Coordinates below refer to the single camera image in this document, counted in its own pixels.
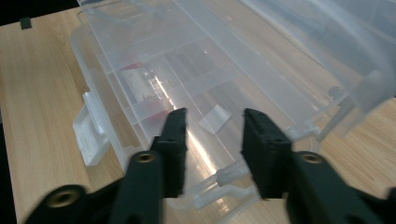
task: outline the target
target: black metal part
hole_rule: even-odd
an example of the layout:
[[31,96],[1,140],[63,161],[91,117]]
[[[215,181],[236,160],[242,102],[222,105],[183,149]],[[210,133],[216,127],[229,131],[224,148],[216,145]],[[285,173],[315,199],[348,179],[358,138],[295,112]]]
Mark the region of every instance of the black metal part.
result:
[[245,110],[241,153],[262,198],[281,198],[287,187],[283,162],[290,160],[291,141],[260,111]]
[[291,223],[381,223],[373,211],[313,152],[296,152],[289,163],[287,210]]
[[163,198],[177,197],[184,185],[186,113],[169,114],[162,135],[132,156],[124,178],[91,194],[78,185],[60,187],[26,223],[162,223]]
[[370,207],[370,209],[381,218],[383,223],[396,223],[396,188],[389,191],[387,199],[378,199],[373,195],[365,193],[361,190],[355,189],[363,201]]
[[[26,223],[162,223],[164,197],[184,184],[186,109],[172,112],[151,149],[131,158],[127,173],[95,193],[60,187],[38,205]],[[349,187],[326,160],[292,152],[291,141],[262,112],[246,109],[242,155],[264,199],[288,192],[293,224],[396,223],[396,189],[387,199]]]
[[161,136],[155,137],[150,150],[163,156],[163,197],[177,198],[183,193],[186,170],[186,108],[168,115]]
[[386,200],[354,190],[323,157],[292,152],[288,137],[260,111],[245,110],[242,155],[263,199],[288,193],[293,224],[396,223],[396,189]]
[[109,223],[162,223],[163,160],[156,151],[134,154],[122,179]]
[[26,30],[32,28],[32,22],[30,20],[30,17],[24,17],[20,19],[21,23],[21,29]]

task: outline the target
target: screw hole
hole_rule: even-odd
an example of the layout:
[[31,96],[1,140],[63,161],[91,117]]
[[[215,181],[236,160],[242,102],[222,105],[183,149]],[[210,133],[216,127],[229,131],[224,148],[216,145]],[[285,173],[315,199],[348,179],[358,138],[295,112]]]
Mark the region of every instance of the screw hole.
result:
[[74,189],[67,189],[50,197],[47,206],[52,208],[65,207],[74,203],[79,198],[79,192]]
[[139,156],[137,156],[136,160],[138,162],[151,162],[155,160],[155,156],[152,154],[140,154]]
[[323,159],[317,155],[312,155],[312,154],[304,154],[301,156],[304,161],[309,162],[309,163],[322,163]]

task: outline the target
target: wooden table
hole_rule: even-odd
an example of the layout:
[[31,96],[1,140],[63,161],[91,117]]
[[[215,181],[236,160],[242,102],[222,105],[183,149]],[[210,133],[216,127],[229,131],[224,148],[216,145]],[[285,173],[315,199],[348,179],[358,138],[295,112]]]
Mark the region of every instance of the wooden table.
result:
[[[50,190],[80,184],[96,190],[122,176],[112,150],[86,167],[72,123],[87,91],[70,48],[78,8],[0,27],[0,103],[17,219],[23,222]],[[323,154],[350,185],[375,196],[396,186],[396,101],[391,100],[340,139],[330,135]],[[206,222],[207,214],[166,207],[167,223]],[[285,223],[281,200],[256,203],[234,223]]]

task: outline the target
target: plastic latch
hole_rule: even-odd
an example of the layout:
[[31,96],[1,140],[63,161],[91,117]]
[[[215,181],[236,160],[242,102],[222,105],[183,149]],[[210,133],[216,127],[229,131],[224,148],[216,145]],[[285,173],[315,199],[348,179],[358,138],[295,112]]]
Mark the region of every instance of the plastic latch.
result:
[[97,100],[95,96],[91,92],[85,92],[84,94],[82,94],[82,97],[84,98],[85,105],[87,106],[87,109],[91,115],[95,130],[100,134],[105,133],[105,129],[103,128],[101,122],[102,120],[99,115],[100,107],[96,102]]

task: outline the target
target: transparent plastic box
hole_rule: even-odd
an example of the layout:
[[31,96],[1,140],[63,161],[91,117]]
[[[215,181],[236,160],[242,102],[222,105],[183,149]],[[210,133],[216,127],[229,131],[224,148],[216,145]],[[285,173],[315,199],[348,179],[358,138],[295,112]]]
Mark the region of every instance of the transparent plastic box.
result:
[[259,200],[240,155],[245,108],[267,114],[294,150],[318,151],[395,95],[396,4],[364,2],[79,1],[71,40],[91,90],[90,118],[75,121],[84,161],[100,160],[105,135],[126,168],[186,107],[186,190],[169,203],[230,219]]

